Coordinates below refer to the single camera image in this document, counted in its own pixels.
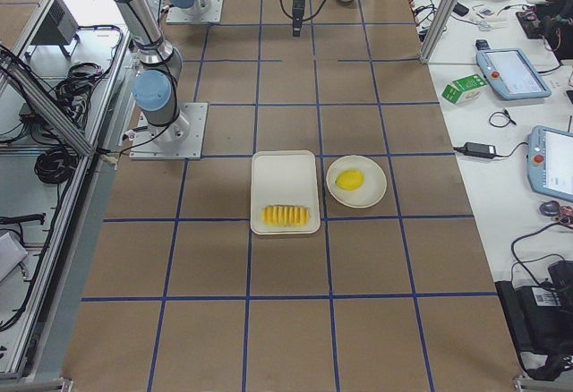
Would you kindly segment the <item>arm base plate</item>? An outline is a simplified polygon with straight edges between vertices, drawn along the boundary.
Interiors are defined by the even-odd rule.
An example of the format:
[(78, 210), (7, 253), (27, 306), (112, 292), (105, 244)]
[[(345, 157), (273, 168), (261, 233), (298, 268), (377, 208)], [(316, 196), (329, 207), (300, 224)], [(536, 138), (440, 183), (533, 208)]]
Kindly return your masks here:
[(220, 23), (223, 0), (168, 0), (167, 24), (199, 25)]
[(146, 126), (133, 137), (135, 147), (129, 150), (133, 160), (178, 160), (201, 158), (207, 103), (181, 103), (178, 118), (163, 132), (162, 128), (149, 125), (143, 112), (139, 125)]

